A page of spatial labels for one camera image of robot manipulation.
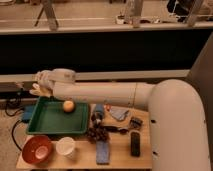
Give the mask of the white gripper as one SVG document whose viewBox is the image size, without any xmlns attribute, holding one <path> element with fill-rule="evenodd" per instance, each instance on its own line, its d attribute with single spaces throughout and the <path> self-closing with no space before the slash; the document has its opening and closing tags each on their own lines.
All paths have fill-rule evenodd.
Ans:
<svg viewBox="0 0 213 171">
<path fill-rule="evenodd" d="M 51 90 L 56 82 L 75 83 L 76 72 L 70 69 L 57 68 L 53 70 L 39 71 L 35 80 L 41 87 Z"/>
</svg>

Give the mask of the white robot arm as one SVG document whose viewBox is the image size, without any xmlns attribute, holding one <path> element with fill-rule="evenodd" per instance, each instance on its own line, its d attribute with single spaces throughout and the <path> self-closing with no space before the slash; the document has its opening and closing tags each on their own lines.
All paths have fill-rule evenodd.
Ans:
<svg viewBox="0 0 213 171">
<path fill-rule="evenodd" d="M 46 97 L 148 111 L 152 171 L 211 171 L 203 103 L 187 82 L 77 83 L 69 69 L 43 70 L 35 80 Z"/>
</svg>

